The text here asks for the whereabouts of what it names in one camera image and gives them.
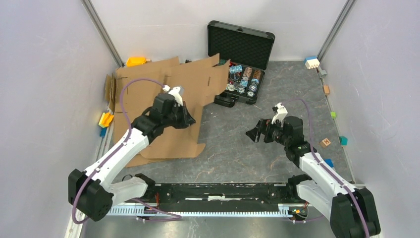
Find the brown cardboard box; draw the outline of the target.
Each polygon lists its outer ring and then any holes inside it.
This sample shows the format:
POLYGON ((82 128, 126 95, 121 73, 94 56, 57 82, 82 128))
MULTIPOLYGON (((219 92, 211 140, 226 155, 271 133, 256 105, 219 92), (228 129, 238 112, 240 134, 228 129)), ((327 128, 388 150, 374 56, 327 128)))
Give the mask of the brown cardboard box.
POLYGON ((229 64, 218 65, 220 54, 209 58, 180 64, 177 57, 139 65, 142 76, 158 73, 157 80, 169 85, 182 86, 182 96, 190 115, 196 123, 186 129, 168 127, 138 156, 149 160, 194 158, 202 153, 205 143, 199 143, 199 133, 204 106, 213 103, 227 83, 229 64))

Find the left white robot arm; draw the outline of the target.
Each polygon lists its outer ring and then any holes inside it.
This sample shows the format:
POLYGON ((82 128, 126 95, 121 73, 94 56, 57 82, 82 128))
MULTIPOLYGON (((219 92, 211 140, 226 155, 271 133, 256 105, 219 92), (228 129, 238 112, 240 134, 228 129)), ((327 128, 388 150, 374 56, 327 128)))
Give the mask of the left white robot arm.
POLYGON ((98 161, 85 170, 73 170, 68 177, 68 201, 72 205, 72 220, 80 211, 87 219, 101 220, 114 205, 140 198, 150 202, 156 189, 141 177, 113 183, 118 173, 136 154, 149 146, 167 127, 184 129, 196 121, 189 114, 179 92, 172 89, 161 93, 153 105, 133 121, 122 138, 98 161))

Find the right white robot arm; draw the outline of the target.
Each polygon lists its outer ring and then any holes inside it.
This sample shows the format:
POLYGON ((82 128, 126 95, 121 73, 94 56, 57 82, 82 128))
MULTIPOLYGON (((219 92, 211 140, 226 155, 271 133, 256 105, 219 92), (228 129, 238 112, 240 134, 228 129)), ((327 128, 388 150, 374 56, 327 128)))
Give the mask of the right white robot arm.
POLYGON ((349 183, 305 140, 303 120, 287 116, 283 122, 260 119, 246 132, 253 141, 284 147, 287 158, 303 171, 288 179, 286 196, 292 202, 304 200, 330 223, 337 238, 369 238, 381 233, 373 194, 349 183))

